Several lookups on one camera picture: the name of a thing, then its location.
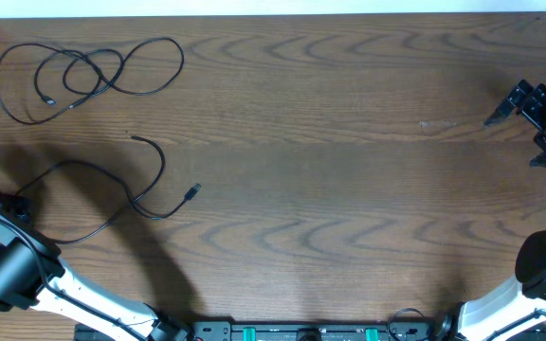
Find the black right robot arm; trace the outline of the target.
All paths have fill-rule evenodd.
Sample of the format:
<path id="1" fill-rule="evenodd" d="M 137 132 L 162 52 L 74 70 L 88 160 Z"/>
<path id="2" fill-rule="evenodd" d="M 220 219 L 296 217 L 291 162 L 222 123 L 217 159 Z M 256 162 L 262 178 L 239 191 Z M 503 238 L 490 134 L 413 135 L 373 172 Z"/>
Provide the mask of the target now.
<path id="1" fill-rule="evenodd" d="M 541 152 L 532 168 L 546 169 L 546 85 L 519 81 L 485 121 L 494 126 L 511 114 L 523 116 L 537 130 Z M 429 340 L 532 340 L 534 326 L 546 321 L 546 230 L 530 235 L 519 250 L 515 272 L 479 299 L 445 314 L 428 332 Z"/>

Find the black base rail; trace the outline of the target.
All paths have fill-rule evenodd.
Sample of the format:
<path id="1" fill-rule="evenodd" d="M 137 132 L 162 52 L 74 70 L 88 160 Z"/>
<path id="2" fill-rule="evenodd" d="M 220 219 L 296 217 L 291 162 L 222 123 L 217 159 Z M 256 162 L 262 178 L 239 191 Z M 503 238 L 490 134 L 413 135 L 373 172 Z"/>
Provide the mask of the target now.
<path id="1" fill-rule="evenodd" d="M 156 319 L 122 319 L 103 328 L 78 324 L 73 339 L 81 340 L 184 340 L 184 341 L 428 341 L 443 340 L 452 319 L 423 316 L 407 308 L 387 321 L 373 323 L 283 323 L 206 320 L 185 324 L 167 316 Z"/>

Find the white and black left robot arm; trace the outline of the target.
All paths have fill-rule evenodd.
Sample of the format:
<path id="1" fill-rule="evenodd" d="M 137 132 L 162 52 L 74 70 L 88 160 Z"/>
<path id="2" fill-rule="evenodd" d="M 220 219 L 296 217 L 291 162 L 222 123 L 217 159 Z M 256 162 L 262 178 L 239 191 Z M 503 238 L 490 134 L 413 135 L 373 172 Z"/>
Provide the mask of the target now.
<path id="1" fill-rule="evenodd" d="M 60 248 L 32 229 L 24 214 L 22 198 L 0 191 L 0 312 L 59 314 L 91 328 L 93 340 L 189 339 L 184 323 L 75 273 Z"/>

